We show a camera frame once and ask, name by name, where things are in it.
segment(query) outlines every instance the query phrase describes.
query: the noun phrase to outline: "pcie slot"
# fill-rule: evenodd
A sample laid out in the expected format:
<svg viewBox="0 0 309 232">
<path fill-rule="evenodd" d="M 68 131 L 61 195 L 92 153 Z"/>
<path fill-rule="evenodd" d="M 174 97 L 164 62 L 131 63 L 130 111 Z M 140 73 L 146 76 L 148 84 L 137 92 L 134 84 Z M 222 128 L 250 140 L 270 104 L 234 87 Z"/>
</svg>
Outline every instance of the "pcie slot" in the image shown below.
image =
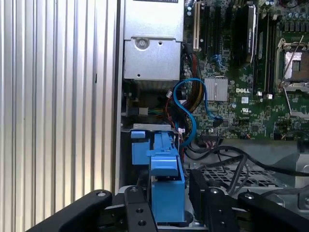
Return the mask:
<svg viewBox="0 0 309 232">
<path fill-rule="evenodd" d="M 193 26 L 193 50 L 199 51 L 199 27 L 200 27 L 201 2 L 194 3 L 194 26 Z"/>
<path fill-rule="evenodd" d="M 213 18 L 213 55 L 220 52 L 220 36 L 221 36 L 221 7 L 216 7 Z"/>
<path fill-rule="evenodd" d="M 210 35 L 210 16 L 211 9 L 209 6 L 206 6 L 203 14 L 203 28 L 202 28 L 202 36 L 203 36 L 203 54 L 206 55 L 209 51 L 209 47 L 211 47 L 211 35 Z"/>
</svg>

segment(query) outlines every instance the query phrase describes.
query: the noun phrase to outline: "cable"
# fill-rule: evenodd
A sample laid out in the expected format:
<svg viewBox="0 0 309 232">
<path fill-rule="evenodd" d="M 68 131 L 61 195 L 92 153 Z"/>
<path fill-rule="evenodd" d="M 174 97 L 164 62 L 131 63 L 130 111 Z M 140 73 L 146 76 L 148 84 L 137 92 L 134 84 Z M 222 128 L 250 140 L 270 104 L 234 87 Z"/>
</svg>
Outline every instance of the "cable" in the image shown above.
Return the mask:
<svg viewBox="0 0 309 232">
<path fill-rule="evenodd" d="M 183 111 L 185 111 L 189 118 L 191 119 L 192 121 L 192 131 L 191 131 L 191 134 L 189 135 L 189 138 L 182 144 L 182 146 L 187 146 L 191 141 L 193 141 L 194 137 L 195 137 L 195 134 L 197 133 L 197 122 L 195 121 L 193 115 L 186 109 L 184 108 L 180 102 L 178 101 L 177 99 L 177 95 L 176 95 L 176 91 L 177 91 L 177 88 L 186 83 L 186 82 L 191 82 L 191 81 L 198 81 L 198 82 L 201 82 L 203 84 L 203 87 L 204 87 L 204 92 L 205 92 L 205 109 L 206 109 L 206 112 L 208 114 L 208 116 L 212 119 L 212 120 L 218 120 L 218 119 L 221 119 L 220 117 L 216 117 L 209 109 L 208 109 L 208 104 L 207 104 L 207 89 L 206 89 L 206 86 L 204 84 L 203 81 L 201 81 L 200 79 L 197 79 L 197 78 L 190 78 L 190 79 L 186 79 L 186 80 L 183 80 L 181 82 L 179 82 L 175 88 L 174 88 L 174 91 L 173 91 L 173 99 L 176 103 L 176 105 L 179 106 L 179 108 L 181 108 Z"/>
<path fill-rule="evenodd" d="M 243 156 L 242 160 L 237 165 L 237 168 L 236 168 L 234 175 L 232 177 L 232 180 L 231 180 L 231 184 L 229 185 L 228 189 L 226 190 L 226 192 L 229 195 L 232 195 L 233 192 L 235 191 L 235 188 L 236 188 L 236 185 L 238 183 L 240 174 L 242 172 L 243 167 L 246 165 L 246 162 L 247 162 L 247 157 Z"/>
<path fill-rule="evenodd" d="M 304 186 L 303 188 L 282 188 L 282 189 L 275 189 L 272 191 L 267 191 L 261 194 L 262 197 L 267 197 L 271 194 L 277 195 L 296 195 L 302 193 L 304 191 L 309 191 L 309 185 Z"/>
<path fill-rule="evenodd" d="M 205 153 L 203 156 L 206 157 L 209 154 L 212 154 L 212 153 L 220 151 L 220 150 L 235 151 L 235 152 L 237 152 L 241 155 L 246 156 L 247 159 L 250 160 L 251 162 L 253 162 L 255 165 L 262 167 L 262 168 L 264 168 L 265 170 L 268 170 L 268 171 L 278 172 L 278 173 L 282 173 L 282 174 L 286 174 L 286 175 L 292 175 L 292 176 L 309 176 L 309 173 L 297 172 L 297 171 L 287 170 L 287 169 L 283 169 L 283 168 L 277 168 L 277 167 L 273 167 L 273 166 L 270 166 L 270 165 L 263 164 L 263 163 L 257 161 L 252 156 L 250 156 L 248 153 L 244 152 L 243 150 L 241 150 L 239 148 L 233 147 L 233 146 L 217 146 L 217 147 L 214 147 L 213 149 L 211 149 L 210 151 L 208 151 L 207 153 Z"/>
<path fill-rule="evenodd" d="M 230 158 L 233 158 L 234 156 L 230 156 L 230 155 L 227 155 L 227 154 L 223 154 L 223 153 L 221 153 L 220 151 L 218 151 L 218 154 L 220 155 L 220 156 L 225 156 L 225 157 L 230 157 Z"/>
<path fill-rule="evenodd" d="M 292 131 L 289 131 L 289 132 L 287 132 L 285 135 L 283 135 L 282 137 L 281 137 L 281 139 L 283 140 L 288 134 L 296 134 L 296 133 L 300 133 L 300 134 L 303 134 L 303 135 L 305 135 L 305 136 L 307 136 L 307 137 L 309 137 L 309 134 L 307 133 L 307 132 L 304 132 L 304 131 L 300 131 L 300 130 L 292 130 Z"/>
<path fill-rule="evenodd" d="M 230 158 L 230 159 L 223 160 L 222 162 L 206 164 L 206 167 L 207 168 L 216 168 L 216 167 L 221 167 L 221 166 L 227 166 L 227 165 L 241 161 L 242 157 L 243 157 L 243 155 L 240 155 L 240 156 L 235 156 L 235 157 Z"/>
<path fill-rule="evenodd" d="M 250 172 L 250 171 L 249 171 L 249 168 L 248 168 L 247 165 L 245 165 L 245 168 L 247 169 L 246 176 L 245 176 L 245 178 L 243 179 L 243 181 L 242 181 L 242 183 L 240 184 L 240 186 L 236 189 L 235 192 L 233 192 L 233 193 L 231 194 L 231 196 L 236 195 L 236 194 L 245 186 L 245 184 L 247 183 L 247 180 L 249 179 L 249 172 Z"/>
<path fill-rule="evenodd" d="M 194 152 L 194 153 L 198 153 L 198 154 L 202 154 L 202 153 L 205 153 L 205 152 L 207 152 L 207 151 L 210 150 L 209 148 L 205 148 L 205 147 L 195 149 L 195 148 L 192 147 L 192 142 L 188 144 L 187 148 L 188 148 L 190 151 L 192 151 L 192 152 Z"/>
</svg>

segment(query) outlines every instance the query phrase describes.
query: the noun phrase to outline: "capacitor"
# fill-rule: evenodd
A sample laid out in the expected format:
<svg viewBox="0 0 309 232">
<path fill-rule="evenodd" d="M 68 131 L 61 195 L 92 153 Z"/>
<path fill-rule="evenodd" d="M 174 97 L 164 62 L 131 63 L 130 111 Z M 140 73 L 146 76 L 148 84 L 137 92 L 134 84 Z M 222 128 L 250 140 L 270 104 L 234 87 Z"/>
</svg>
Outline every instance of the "capacitor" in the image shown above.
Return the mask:
<svg viewBox="0 0 309 232">
<path fill-rule="evenodd" d="M 291 20 L 292 19 L 293 14 L 289 13 L 288 15 L 285 16 L 286 20 Z"/>
<path fill-rule="evenodd" d="M 299 13 L 294 13 L 292 16 L 292 20 L 298 20 L 299 19 Z"/>
<path fill-rule="evenodd" d="M 306 20 L 306 19 L 307 19 L 306 14 L 301 14 L 301 15 L 299 16 L 299 20 Z"/>
</svg>

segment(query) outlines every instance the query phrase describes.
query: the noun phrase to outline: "screw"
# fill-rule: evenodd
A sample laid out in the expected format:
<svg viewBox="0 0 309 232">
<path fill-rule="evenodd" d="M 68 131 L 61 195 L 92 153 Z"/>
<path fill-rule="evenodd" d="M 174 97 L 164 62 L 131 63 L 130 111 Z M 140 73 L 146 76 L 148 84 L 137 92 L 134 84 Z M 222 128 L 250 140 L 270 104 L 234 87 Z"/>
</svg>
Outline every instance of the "screw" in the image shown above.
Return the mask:
<svg viewBox="0 0 309 232">
<path fill-rule="evenodd" d="M 216 193 L 218 193 L 218 190 L 217 190 L 217 189 L 215 189 L 215 188 L 214 188 L 214 189 L 213 189 L 213 188 L 211 188 L 211 192 L 212 192 L 212 193 L 214 193 L 214 194 L 216 194 Z"/>
<path fill-rule="evenodd" d="M 133 188 L 130 189 L 130 191 L 131 191 L 131 192 L 137 192 L 138 189 L 137 189 L 136 187 L 133 187 Z"/>
<path fill-rule="evenodd" d="M 98 197 L 104 197 L 106 195 L 106 193 L 105 192 L 99 192 L 97 195 L 98 195 Z"/>
<path fill-rule="evenodd" d="M 140 41 L 139 41 L 139 45 L 140 45 L 141 47 L 145 47 L 145 46 L 146 46 L 146 41 L 145 41 L 145 40 L 140 40 Z"/>
<path fill-rule="evenodd" d="M 254 198 L 254 196 L 249 194 L 249 193 L 246 193 L 245 194 L 245 198 L 248 198 L 249 200 L 252 200 Z"/>
</svg>

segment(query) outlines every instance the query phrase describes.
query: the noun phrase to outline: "blue plastic latch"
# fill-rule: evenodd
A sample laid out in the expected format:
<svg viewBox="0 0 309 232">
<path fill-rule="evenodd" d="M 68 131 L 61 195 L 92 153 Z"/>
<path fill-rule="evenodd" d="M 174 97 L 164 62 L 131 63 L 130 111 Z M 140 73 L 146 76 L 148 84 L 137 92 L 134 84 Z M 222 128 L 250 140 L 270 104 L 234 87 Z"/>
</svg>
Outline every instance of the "blue plastic latch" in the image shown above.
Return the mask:
<svg viewBox="0 0 309 232">
<path fill-rule="evenodd" d="M 146 138 L 145 131 L 142 130 L 131 131 L 131 139 L 144 139 L 144 138 Z"/>
<path fill-rule="evenodd" d="M 151 157 L 150 175 L 178 176 L 177 158 L 175 156 Z"/>
</svg>

